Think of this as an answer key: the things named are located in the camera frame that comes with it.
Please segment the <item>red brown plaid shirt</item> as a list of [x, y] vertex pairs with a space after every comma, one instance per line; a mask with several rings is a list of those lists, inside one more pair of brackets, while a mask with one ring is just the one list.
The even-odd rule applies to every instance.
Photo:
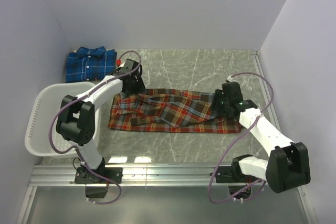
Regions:
[[108, 128], [130, 132], [239, 133], [235, 119], [211, 110], [213, 93], [177, 89], [147, 89], [122, 98], [110, 109]]

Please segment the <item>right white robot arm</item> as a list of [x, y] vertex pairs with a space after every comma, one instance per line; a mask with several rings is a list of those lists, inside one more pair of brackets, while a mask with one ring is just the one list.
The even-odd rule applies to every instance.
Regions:
[[238, 82], [225, 82], [215, 90], [211, 109], [237, 119], [261, 144], [268, 159], [246, 154], [233, 158], [230, 167], [219, 167], [216, 181], [242, 183], [248, 178], [262, 179], [275, 193], [311, 182], [307, 147], [295, 143], [277, 130], [252, 100], [244, 100]]

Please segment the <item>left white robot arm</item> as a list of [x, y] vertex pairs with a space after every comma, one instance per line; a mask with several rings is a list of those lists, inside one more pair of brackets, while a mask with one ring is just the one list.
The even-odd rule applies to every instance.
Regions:
[[109, 181], [111, 174], [106, 169], [104, 158], [94, 143], [96, 111], [117, 94], [128, 97], [145, 91], [141, 75], [141, 63], [127, 59], [123, 66], [105, 76], [88, 91], [63, 98], [61, 108], [52, 124], [56, 127], [56, 132], [70, 143], [79, 157], [80, 166], [75, 176], [76, 184], [98, 184]]

